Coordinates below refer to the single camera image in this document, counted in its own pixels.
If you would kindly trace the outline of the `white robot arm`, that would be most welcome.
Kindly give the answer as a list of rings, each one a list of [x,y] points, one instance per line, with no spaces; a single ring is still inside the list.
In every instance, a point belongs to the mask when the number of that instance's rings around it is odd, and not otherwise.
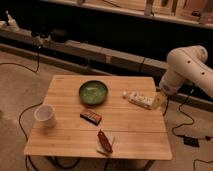
[[[180,47],[167,54],[168,68],[159,88],[165,95],[174,95],[186,80],[194,83],[213,100],[213,69],[205,62],[208,51],[201,45]]]

